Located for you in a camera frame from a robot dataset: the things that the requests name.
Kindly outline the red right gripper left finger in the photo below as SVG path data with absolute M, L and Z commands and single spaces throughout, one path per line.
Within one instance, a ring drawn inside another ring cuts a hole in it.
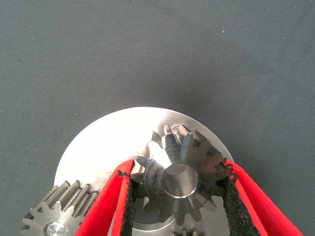
M 120 164 L 96 198 L 77 236 L 130 236 L 133 225 L 133 184 L 130 174 L 134 161 Z

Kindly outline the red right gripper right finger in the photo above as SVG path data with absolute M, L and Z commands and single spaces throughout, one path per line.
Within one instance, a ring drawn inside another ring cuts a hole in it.
M 231 236 L 302 235 L 241 166 L 230 160 L 224 165 L 229 176 L 223 206 Z

